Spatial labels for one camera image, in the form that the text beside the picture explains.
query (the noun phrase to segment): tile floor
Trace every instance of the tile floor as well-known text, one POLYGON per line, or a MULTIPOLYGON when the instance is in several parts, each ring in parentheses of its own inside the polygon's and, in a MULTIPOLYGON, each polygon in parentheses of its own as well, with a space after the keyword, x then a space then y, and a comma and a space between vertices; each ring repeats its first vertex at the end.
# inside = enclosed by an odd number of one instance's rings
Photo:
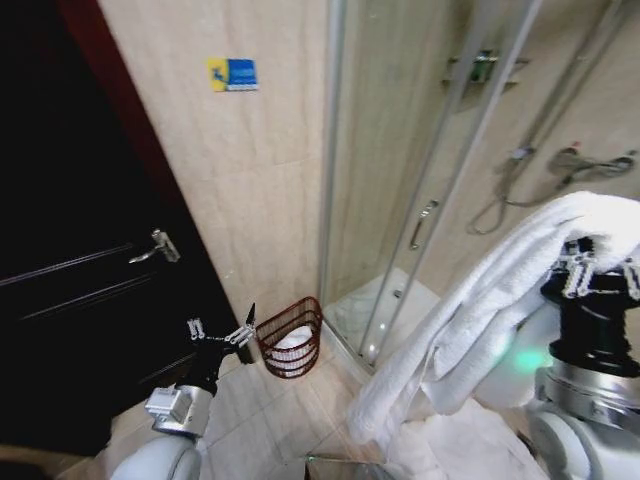
MULTIPOLYGON (((304 377, 282 380, 259 362, 242 365, 225 358, 209 425, 197 448, 203 455, 201 480, 276 480, 287 465, 307 453, 379 462, 375 446, 358 446, 344 423, 360 384, 325 343, 318 362, 304 377)), ((108 448, 58 478, 104 480, 139 446, 159 434, 143 404, 116 420, 108 448)))

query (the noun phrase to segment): glass shower door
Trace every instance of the glass shower door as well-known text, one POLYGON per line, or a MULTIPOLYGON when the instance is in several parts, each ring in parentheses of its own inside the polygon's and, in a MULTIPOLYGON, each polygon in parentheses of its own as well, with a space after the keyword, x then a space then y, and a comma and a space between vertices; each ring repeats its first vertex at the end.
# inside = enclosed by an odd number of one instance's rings
POLYGON ((437 301, 407 286, 539 3, 506 12, 499 1, 343 5, 322 301, 327 322, 369 364, 402 337, 392 329, 401 307, 419 319, 437 301), (497 39, 500 56, 487 66, 497 39))

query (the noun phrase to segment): door handle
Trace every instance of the door handle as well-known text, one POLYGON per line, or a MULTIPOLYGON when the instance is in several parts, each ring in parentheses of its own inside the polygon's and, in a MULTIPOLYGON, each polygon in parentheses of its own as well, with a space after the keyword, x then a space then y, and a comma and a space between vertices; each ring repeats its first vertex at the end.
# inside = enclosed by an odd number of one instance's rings
POLYGON ((180 260, 180 252, 178 252, 178 249, 169 238, 169 235, 167 235, 167 232, 156 228, 151 233, 151 238, 153 238, 153 240, 156 242, 156 246, 148 252, 143 253, 142 255, 130 258, 129 263, 144 262, 145 260, 153 257, 158 252, 162 252, 168 262, 176 263, 178 260, 180 260))
POLYGON ((440 203, 437 200, 430 200, 429 203, 427 203, 427 206, 420 212, 420 215, 418 216, 418 223, 416 223, 416 228, 413 229, 413 235, 411 235, 411 240, 409 241, 409 250, 417 250, 420 248, 420 244, 418 243, 418 234, 422 228, 422 223, 424 222, 424 219, 429 216, 431 210, 436 208, 438 205, 440 205, 440 203))

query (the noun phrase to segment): green light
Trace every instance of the green light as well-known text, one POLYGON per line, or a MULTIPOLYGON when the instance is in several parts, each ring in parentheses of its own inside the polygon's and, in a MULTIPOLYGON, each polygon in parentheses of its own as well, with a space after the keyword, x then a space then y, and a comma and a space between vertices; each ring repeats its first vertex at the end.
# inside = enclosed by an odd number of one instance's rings
POLYGON ((546 351, 529 350, 518 353, 515 360, 516 369, 521 373, 533 373, 538 368, 550 363, 551 357, 546 351))

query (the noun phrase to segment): towel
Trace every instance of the towel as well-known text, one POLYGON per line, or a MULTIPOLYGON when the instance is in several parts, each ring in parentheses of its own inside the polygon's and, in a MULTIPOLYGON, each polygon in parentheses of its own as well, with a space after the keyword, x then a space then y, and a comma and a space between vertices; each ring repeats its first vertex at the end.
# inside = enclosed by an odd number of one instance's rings
POLYGON ((502 417, 473 399, 451 416, 406 422, 385 469, 400 480, 546 480, 502 417))
POLYGON ((300 347, 304 343, 308 342, 313 336, 313 332, 308 325, 303 325, 295 330, 289 332, 282 340, 276 343, 276 350, 269 350, 267 363, 273 365, 276 368, 284 370, 282 373, 286 377, 295 377, 300 374, 300 368, 309 363, 309 353, 313 349, 314 345, 309 344, 306 347, 302 347, 294 352, 282 352, 277 349, 287 349, 300 347))
POLYGON ((386 449, 418 392, 437 413, 459 410, 508 352, 518 327, 545 304, 539 288, 564 243, 590 237, 595 269, 606 271, 638 254, 638 219, 640 203, 590 192, 561 197, 525 219, 360 391, 347 415, 353 439, 386 449))

